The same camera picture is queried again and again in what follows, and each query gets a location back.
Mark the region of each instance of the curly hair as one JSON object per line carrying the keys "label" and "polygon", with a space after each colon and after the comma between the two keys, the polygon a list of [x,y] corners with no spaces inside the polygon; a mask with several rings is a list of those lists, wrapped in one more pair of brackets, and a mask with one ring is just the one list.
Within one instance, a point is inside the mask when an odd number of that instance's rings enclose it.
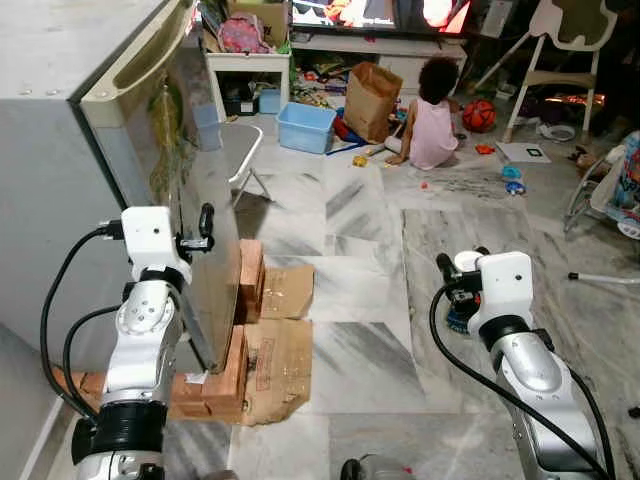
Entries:
{"label": "curly hair", "polygon": [[447,97],[457,78],[458,66],[451,58],[432,58],[420,71],[420,98],[437,105]]}

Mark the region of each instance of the refrigerator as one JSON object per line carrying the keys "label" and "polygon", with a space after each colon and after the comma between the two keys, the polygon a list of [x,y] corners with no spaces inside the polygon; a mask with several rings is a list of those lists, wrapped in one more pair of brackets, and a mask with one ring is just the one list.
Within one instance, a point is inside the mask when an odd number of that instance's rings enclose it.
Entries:
{"label": "refrigerator", "polygon": [[[192,336],[177,368],[224,365],[240,253],[197,17],[183,0],[0,5],[0,322],[34,348],[43,300],[76,240],[142,205],[169,206],[174,231],[196,237],[209,202],[215,246],[193,254]],[[130,269],[122,241],[81,250],[51,309],[55,362],[74,321],[122,301]],[[73,368],[104,371],[115,335],[113,316],[83,327]]]}

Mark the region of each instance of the girl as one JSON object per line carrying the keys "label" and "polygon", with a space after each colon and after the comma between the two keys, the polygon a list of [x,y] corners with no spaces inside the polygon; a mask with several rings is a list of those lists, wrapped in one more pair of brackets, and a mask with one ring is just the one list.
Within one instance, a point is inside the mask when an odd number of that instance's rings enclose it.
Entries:
{"label": "girl", "polygon": [[460,109],[457,102],[447,99],[456,84],[458,67],[449,58],[433,58],[420,72],[420,98],[411,102],[407,126],[402,136],[400,154],[386,160],[399,165],[407,158],[422,170],[447,161],[458,147],[453,135],[451,113]]}

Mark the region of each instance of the red ball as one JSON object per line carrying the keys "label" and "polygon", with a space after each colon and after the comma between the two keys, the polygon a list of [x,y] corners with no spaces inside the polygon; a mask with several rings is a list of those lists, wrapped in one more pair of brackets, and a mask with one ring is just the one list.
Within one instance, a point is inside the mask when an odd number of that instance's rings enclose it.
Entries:
{"label": "red ball", "polygon": [[495,121],[496,109],[489,100],[474,100],[462,112],[462,124],[471,132],[486,132]]}

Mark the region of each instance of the tv screen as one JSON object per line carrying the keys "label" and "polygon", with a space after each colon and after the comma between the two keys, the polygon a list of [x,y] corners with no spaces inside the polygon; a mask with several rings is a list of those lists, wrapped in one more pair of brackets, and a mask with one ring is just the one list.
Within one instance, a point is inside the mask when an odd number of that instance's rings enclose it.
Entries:
{"label": "tv screen", "polygon": [[387,33],[459,34],[470,3],[471,0],[293,0],[293,24]]}

